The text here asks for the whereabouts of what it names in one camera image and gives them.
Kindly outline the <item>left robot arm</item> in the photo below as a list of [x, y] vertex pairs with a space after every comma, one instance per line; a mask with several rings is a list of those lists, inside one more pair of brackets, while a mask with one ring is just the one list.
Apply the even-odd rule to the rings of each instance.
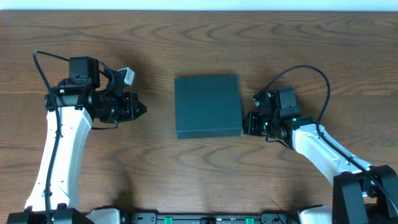
[[116, 129], [147, 108], [134, 91], [135, 73], [128, 67], [112, 70], [91, 57], [71, 57], [69, 76], [45, 96], [47, 137], [34, 188], [20, 213], [8, 223], [129, 223], [120, 208], [101, 207], [81, 212], [80, 169], [87, 136], [98, 119]]

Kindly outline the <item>black gift box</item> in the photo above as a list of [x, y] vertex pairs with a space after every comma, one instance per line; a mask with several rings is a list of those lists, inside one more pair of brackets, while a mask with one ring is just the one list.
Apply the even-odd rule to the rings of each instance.
[[238, 76], [176, 78], [175, 128], [178, 139], [240, 136], [243, 122]]

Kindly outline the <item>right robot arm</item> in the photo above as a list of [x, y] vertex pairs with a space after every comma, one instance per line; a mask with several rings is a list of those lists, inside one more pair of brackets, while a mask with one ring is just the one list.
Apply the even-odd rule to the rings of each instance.
[[243, 121], [244, 133], [278, 142], [307, 158], [333, 187], [330, 208], [297, 212], [296, 223], [397, 223], [397, 173], [374, 166], [347, 150], [310, 116], [302, 116], [292, 88], [253, 96], [257, 111]]

